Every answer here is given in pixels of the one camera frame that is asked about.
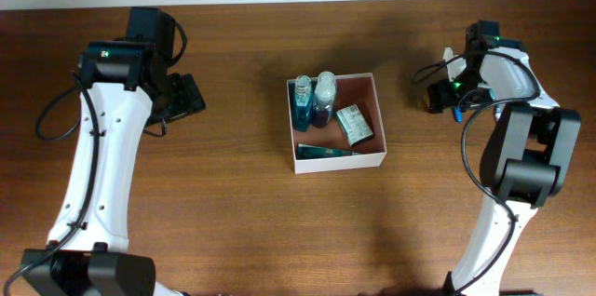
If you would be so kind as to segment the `blue disposable razor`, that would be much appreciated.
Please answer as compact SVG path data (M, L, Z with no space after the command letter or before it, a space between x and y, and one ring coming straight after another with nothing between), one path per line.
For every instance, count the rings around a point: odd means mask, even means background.
M454 114L454 120L457 123L461 123L463 121L463 115L462 112L459 110L458 107L454 107L453 108L453 114Z

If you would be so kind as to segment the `green white small box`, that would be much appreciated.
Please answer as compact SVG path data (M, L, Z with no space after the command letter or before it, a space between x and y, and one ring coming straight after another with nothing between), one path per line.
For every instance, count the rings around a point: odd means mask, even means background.
M337 111L335 118L350 146L355 146L374 137L372 128L357 104Z

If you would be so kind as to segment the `teal mouthwash bottle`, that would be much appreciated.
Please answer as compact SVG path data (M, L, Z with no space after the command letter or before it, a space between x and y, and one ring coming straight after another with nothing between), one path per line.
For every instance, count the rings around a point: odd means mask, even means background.
M293 123L297 131L306 132L310 125L313 90L311 79L300 75L295 79L293 94Z

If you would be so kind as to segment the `purple foam pump bottle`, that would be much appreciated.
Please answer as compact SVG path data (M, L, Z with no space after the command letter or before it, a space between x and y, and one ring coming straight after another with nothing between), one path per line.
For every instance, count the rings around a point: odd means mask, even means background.
M337 93L335 75L325 71L318 76L313 99L312 125L316 128L326 127L333 115L333 108Z

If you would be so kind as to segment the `teal toothpaste tube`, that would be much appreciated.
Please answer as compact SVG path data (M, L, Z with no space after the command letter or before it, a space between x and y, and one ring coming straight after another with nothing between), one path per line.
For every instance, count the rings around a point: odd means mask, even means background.
M298 144L296 151L296 158L299 160L344 157L353 155L359 155L359 153L347 150L307 145L303 143Z

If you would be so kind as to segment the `blue white toothbrush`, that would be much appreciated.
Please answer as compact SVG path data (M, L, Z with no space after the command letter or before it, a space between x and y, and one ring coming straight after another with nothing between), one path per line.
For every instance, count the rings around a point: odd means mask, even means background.
M502 112L501 106L500 105L496 105L494 107L494 121L495 122L497 122L499 120L500 115L501 115L501 112Z

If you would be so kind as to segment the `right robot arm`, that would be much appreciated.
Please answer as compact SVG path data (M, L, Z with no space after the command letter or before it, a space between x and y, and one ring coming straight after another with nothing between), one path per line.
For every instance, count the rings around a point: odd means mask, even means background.
M501 37L496 21L466 30L465 50L445 48L431 65L447 76L428 86L429 111L470 112L461 142L465 171L482 191L467 249L443 283L444 295L498 295L523 229L563 186L581 126L539 84L523 43Z

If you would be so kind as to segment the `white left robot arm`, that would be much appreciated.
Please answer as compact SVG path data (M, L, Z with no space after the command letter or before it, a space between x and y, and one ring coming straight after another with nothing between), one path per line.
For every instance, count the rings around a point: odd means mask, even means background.
M184 53L176 38L187 36L171 15L134 7L124 36L81 53L79 135L61 210L45 247L23 252L4 294L19 278L40 295L172 294L152 259L128 252L128 208L142 135L206 108L192 75L169 72Z

